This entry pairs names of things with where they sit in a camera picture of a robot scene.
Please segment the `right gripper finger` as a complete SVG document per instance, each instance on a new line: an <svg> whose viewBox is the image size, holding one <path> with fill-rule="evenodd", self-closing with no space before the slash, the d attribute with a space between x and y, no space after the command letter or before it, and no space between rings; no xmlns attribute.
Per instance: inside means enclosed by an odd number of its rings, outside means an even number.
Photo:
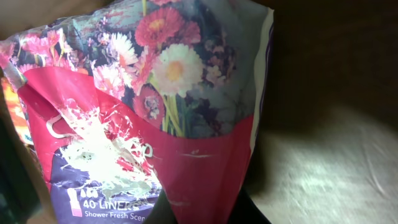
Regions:
<svg viewBox="0 0 398 224"><path fill-rule="evenodd" d="M1 122L1 224L21 224L41 208L39 197Z"/></svg>

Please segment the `purple red liner pack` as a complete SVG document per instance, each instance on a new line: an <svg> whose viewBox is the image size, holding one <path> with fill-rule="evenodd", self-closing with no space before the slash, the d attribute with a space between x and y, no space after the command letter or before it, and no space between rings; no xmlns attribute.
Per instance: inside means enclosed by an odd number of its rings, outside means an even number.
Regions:
<svg viewBox="0 0 398 224"><path fill-rule="evenodd" d="M57 221L227 223L273 28L253 1L115 1L3 40Z"/></svg>

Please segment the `orange tissue pack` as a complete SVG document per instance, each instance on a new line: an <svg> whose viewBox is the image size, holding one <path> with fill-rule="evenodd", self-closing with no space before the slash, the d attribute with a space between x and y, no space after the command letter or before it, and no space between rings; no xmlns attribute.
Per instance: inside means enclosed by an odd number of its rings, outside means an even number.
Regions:
<svg viewBox="0 0 398 224"><path fill-rule="evenodd" d="M4 99L9 111L12 123L21 141L26 145L34 145L30 135L27 120L17 93L6 78L1 78L1 86L4 93Z"/></svg>

